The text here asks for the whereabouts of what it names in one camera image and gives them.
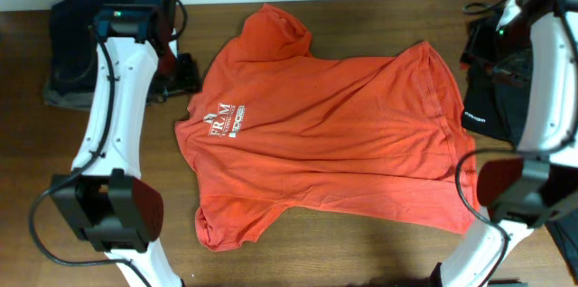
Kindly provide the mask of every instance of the shirt logo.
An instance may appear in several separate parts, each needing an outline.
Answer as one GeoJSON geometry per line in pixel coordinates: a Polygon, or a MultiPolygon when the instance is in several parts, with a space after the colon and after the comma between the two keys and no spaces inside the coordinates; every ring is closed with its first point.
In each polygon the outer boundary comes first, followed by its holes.
{"type": "Polygon", "coordinates": [[[203,121],[210,124],[209,135],[237,138],[245,118],[245,106],[219,103],[217,114],[207,114],[203,121]]]}
{"type": "Polygon", "coordinates": [[[486,122],[486,119],[482,119],[482,118],[480,118],[480,117],[477,117],[477,116],[471,114],[470,112],[467,112],[467,111],[466,111],[464,114],[465,114],[466,116],[470,117],[471,119],[477,121],[477,122],[481,122],[481,123],[485,123],[485,122],[486,122]]]}

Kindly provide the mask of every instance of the wood grain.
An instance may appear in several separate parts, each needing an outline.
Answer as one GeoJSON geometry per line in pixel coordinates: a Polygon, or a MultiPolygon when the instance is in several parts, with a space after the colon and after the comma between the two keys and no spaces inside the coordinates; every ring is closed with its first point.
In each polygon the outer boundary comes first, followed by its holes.
{"type": "MultiPolygon", "coordinates": [[[[427,40],[446,60],[462,94],[459,58],[466,42],[461,6],[480,0],[344,0],[275,4],[313,33],[319,58],[390,56],[427,40]]],[[[206,70],[260,4],[188,6],[180,40],[206,70]]],[[[28,236],[26,213],[53,173],[66,173],[88,114],[45,106],[42,86],[50,71],[47,12],[0,14],[0,277],[6,286],[123,286],[114,267],[68,268],[46,260],[28,236]]],[[[173,124],[186,116],[187,97],[146,110],[141,143],[143,179],[163,194],[163,246],[188,286],[344,286],[425,277],[461,237],[429,227],[374,218],[287,210],[256,244],[212,253],[197,240],[193,213],[199,192],[179,153],[173,124]]],[[[475,135],[479,147],[503,143],[475,135]]],[[[479,159],[479,167],[489,157],[479,159]]],[[[51,202],[38,214],[42,239],[69,259],[102,257],[77,242],[51,202]]],[[[544,229],[525,240],[497,278],[531,286],[571,286],[562,257],[544,229]]]]}

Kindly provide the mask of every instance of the garment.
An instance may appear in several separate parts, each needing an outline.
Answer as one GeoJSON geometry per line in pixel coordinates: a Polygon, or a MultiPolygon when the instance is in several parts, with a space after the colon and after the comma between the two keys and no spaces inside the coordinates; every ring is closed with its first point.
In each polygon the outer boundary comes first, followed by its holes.
{"type": "MultiPolygon", "coordinates": [[[[320,60],[311,40],[264,5],[176,125],[199,181],[199,240],[214,251],[256,242],[295,206],[464,232],[473,218],[453,174],[474,141],[442,58],[423,42],[395,58],[320,60]]],[[[470,158],[462,185],[478,207],[476,180],[470,158]]]]}

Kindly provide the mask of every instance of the red fabric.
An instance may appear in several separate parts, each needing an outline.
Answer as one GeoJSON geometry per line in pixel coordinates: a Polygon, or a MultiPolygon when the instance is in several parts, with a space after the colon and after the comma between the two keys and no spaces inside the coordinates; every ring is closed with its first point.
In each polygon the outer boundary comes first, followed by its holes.
{"type": "MultiPolygon", "coordinates": [[[[464,232],[473,218],[453,174],[475,146],[442,58],[423,42],[395,58],[320,60],[311,40],[264,5],[177,124],[199,180],[199,240],[214,251],[256,242],[294,206],[464,232]]],[[[475,168],[470,158],[462,182],[478,207],[475,168]]]]}

